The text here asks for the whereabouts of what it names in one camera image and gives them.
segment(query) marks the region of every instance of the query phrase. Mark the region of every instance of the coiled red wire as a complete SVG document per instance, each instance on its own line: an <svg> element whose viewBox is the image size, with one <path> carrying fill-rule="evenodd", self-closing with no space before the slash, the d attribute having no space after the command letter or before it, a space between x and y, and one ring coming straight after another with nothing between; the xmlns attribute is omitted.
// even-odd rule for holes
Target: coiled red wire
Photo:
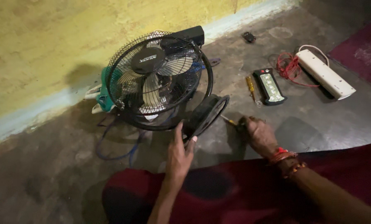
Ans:
<svg viewBox="0 0 371 224"><path fill-rule="evenodd" d="M277 71L282 78L289 79L293 83L308 86L308 87L318 87L320 85L308 85L303 83L298 83L295 81L297 77L302 73L302 69L299 66L299 58L297 56L293 56L290 53L282 53L278 57L277 61Z"/></svg>

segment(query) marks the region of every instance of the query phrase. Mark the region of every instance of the gray floor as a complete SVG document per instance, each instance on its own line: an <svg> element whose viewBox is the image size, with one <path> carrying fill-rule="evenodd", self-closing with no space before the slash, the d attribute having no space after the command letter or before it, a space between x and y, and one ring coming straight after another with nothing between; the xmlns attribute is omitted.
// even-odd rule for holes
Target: gray floor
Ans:
<svg viewBox="0 0 371 224"><path fill-rule="evenodd" d="M242 114L267 120L279 144L297 152L335 150L371 143L371 85L331 61L331 67L357 92L334 101L318 88L297 86L275 74L288 100L279 106L257 108L249 96L245 76L272 67L281 52L312 44L324 52L347 39L371 19L371 8L351 1L347 10L334 1L304 1L301 7L243 27L203 47L208 57L220 57L214 67L213 93L231 96L224 112L231 119ZM257 36L254 44L240 38L243 31ZM193 102L206 88L201 81ZM303 74L300 82L311 83ZM101 190L107 178L128 166L128 160L103 161L94 145L104 128L103 114L91 115L95 102L83 101L34 131L13 136L0 145L0 223L103 223ZM149 132L134 157L134 167L158 172L169 143L167 132ZM137 130L119 123L103 142L110 156L128 152ZM193 168L257 158L232 126L219 119L200 136Z"/></svg>

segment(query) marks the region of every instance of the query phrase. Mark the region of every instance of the painted wall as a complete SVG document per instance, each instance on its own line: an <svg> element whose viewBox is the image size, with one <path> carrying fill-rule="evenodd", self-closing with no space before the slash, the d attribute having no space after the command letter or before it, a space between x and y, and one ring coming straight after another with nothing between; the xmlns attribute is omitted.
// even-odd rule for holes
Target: painted wall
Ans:
<svg viewBox="0 0 371 224"><path fill-rule="evenodd" d="M0 116L97 74L129 40L259 0L0 0Z"/></svg>

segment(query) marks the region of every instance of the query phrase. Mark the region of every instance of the person's left hand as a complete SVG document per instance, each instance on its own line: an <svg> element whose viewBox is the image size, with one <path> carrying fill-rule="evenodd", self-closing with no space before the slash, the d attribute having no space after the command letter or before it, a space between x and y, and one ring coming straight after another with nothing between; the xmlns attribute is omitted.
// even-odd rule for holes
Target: person's left hand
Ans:
<svg viewBox="0 0 371 224"><path fill-rule="evenodd" d="M188 141L187 150L183 144L183 134L181 129L183 122L180 122L174 133L174 141L169 144L168 160L166 161L166 177L171 185L176 188L181 188L185 176L191 166L194 158L194 147L198 137L194 136Z"/></svg>

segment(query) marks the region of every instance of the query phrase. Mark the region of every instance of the hand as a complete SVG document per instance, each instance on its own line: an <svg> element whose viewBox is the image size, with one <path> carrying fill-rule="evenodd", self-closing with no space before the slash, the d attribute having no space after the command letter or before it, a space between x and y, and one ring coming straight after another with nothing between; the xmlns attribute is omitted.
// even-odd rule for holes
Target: hand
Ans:
<svg viewBox="0 0 371 224"><path fill-rule="evenodd" d="M278 142L271 126L255 117L243 117L248 130L249 145L264 158L271 158L278 151Z"/></svg>
<svg viewBox="0 0 371 224"><path fill-rule="evenodd" d="M183 134L181 129L183 122L180 122L174 133L174 141L169 144L168 160L166 161L166 177L165 179L171 185L181 188L185 176L191 166L192 159L194 158L194 147L198 137L194 136L188 141L187 150L183 144Z"/></svg>

